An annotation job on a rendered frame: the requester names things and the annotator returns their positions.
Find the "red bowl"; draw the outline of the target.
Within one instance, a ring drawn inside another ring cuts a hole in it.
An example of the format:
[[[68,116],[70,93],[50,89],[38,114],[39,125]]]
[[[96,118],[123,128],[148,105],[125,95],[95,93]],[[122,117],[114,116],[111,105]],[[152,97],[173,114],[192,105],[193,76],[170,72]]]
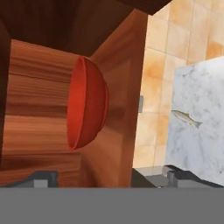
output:
[[[91,143],[102,130],[109,108],[109,90],[102,72],[91,60],[80,56],[70,82],[66,135],[75,151]]]

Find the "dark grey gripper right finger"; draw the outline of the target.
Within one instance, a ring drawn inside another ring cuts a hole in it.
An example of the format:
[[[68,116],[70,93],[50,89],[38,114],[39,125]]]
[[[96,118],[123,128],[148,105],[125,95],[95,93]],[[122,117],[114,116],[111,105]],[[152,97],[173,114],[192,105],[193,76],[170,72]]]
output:
[[[184,171],[174,165],[167,165],[167,178],[169,186],[177,188],[223,188],[223,185],[218,185],[213,182],[201,179],[191,171]]]

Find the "grey wall socket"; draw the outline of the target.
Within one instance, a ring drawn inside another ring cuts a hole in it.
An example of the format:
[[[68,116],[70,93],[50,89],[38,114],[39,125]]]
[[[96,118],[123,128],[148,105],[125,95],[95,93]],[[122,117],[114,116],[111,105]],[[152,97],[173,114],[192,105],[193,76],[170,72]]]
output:
[[[138,113],[143,112],[143,105],[144,105],[144,96],[140,95],[139,97],[139,105],[138,105]]]

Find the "wooden cupboard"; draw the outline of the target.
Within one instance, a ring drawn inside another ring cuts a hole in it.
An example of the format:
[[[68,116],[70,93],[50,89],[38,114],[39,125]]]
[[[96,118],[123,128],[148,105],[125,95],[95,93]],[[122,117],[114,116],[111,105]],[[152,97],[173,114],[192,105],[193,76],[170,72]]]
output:
[[[0,0],[0,185],[38,171],[62,187],[130,185],[145,36],[171,0]],[[106,121],[71,150],[67,104],[80,57],[108,86]]]

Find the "grey box appliance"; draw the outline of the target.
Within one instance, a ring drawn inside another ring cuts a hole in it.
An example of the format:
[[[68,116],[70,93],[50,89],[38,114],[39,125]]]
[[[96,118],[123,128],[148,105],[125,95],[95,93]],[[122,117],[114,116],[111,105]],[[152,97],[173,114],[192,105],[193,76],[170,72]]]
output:
[[[168,178],[163,174],[162,166],[133,168],[130,186],[136,188],[160,188],[167,187]]]

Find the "grey fish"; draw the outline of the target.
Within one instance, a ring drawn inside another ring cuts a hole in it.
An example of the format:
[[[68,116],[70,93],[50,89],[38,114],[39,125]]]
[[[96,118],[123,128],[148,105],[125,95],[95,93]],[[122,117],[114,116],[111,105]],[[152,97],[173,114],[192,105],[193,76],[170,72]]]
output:
[[[202,122],[193,120],[188,113],[181,112],[179,110],[173,110],[172,114],[177,117],[180,121],[188,123],[189,125],[194,126],[196,129],[200,127]]]

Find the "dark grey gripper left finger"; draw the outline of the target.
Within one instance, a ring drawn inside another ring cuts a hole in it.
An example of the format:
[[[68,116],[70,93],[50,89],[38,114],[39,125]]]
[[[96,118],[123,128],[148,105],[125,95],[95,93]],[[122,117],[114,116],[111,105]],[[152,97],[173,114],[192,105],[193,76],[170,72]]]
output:
[[[16,187],[51,188],[58,186],[56,171],[35,171],[27,178],[18,181]]]

